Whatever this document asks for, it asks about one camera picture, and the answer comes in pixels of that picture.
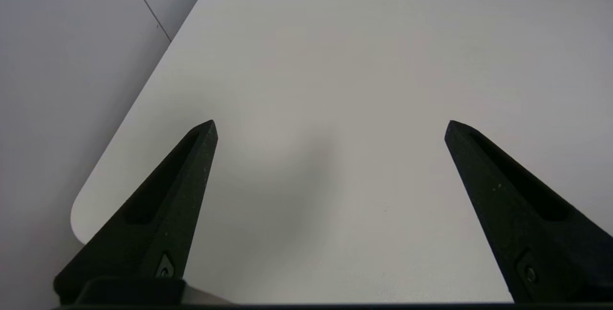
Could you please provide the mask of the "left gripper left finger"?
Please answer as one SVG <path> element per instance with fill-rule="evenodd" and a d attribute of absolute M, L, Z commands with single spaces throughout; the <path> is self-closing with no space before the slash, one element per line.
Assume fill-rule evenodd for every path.
<path fill-rule="evenodd" d="M 62 307 L 180 307 L 183 279 L 217 145 L 193 127 L 58 273 Z"/>

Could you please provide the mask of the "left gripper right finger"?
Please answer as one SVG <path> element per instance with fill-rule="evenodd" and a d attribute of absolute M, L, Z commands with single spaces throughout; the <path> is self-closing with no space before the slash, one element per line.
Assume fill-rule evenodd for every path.
<path fill-rule="evenodd" d="M 477 129 L 444 141 L 515 303 L 611 303 L 610 234 Z"/>

